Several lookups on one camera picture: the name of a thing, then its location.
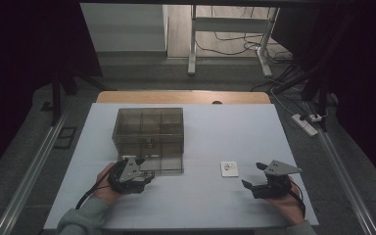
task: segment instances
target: gray sleeve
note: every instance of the gray sleeve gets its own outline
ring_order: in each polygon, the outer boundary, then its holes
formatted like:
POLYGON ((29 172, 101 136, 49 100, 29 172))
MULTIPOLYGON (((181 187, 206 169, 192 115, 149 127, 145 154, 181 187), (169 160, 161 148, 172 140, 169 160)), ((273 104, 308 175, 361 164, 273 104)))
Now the gray sleeve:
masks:
POLYGON ((288 235, 316 235, 308 221, 286 229, 288 235))
POLYGON ((57 234, 102 234, 104 215, 110 205, 98 198, 90 198, 79 210, 71 209, 61 218, 57 234))

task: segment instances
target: hand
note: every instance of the hand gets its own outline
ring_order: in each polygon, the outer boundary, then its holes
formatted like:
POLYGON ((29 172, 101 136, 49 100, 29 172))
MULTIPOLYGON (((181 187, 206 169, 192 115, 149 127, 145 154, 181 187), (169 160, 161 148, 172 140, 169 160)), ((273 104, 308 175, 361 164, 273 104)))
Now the hand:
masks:
MULTIPOLYGON (((110 164, 106 165, 106 167, 99 174, 97 174, 97 181, 99 181, 103 177, 103 175, 105 175, 105 173, 114 164, 115 163, 110 163, 110 164)), ((122 194, 120 194, 118 192, 115 192, 110 187, 110 184, 109 184, 109 181, 108 181, 108 176, 106 176, 103 179, 103 181, 99 184, 99 187, 98 187, 99 189, 97 189, 96 191, 94 191, 93 195, 95 197, 99 198, 100 200, 102 200, 103 202, 111 205, 111 204, 114 204, 116 202, 116 200, 122 196, 122 194)))
MULTIPOLYGON (((292 192, 294 192, 296 195, 299 195, 299 190, 294 183, 292 183, 292 192)), ((276 207, 286 217, 290 225, 293 226, 305 222, 305 218, 302 214, 298 201, 290 194, 287 194, 280 198, 271 198, 265 200, 276 207)))

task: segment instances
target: white wall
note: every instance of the white wall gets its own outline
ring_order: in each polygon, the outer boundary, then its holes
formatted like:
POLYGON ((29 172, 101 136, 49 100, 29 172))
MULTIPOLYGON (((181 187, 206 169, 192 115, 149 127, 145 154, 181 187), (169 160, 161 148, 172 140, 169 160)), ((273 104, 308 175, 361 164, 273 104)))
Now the white wall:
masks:
POLYGON ((167 7, 81 3, 96 52, 166 50, 167 7))

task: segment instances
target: white tabletop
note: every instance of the white tabletop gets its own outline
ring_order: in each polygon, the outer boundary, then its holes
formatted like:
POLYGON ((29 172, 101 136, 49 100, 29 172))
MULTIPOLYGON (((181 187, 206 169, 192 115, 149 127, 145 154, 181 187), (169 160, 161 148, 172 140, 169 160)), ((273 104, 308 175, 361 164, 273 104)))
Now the white tabletop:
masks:
MULTIPOLYGON (((254 199, 241 179, 264 184, 256 163, 278 160, 296 165, 273 105, 135 105, 93 104, 70 166, 44 228, 55 229, 95 183, 96 175, 118 152, 112 134, 119 108, 181 107, 184 115, 184 173, 157 176, 140 195, 120 198, 107 215, 105 228, 245 229, 285 226, 270 204, 254 199), (222 177, 220 162, 235 161, 239 177, 222 177)), ((299 174, 306 219, 318 224, 299 174)))

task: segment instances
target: small white card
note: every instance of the small white card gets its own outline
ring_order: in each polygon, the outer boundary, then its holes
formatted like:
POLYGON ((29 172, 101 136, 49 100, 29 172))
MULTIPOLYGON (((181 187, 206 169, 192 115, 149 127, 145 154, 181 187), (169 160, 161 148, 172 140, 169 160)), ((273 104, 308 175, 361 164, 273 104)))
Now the small white card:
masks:
POLYGON ((239 176, 239 168, 237 162, 221 162, 222 177, 237 177, 239 176))

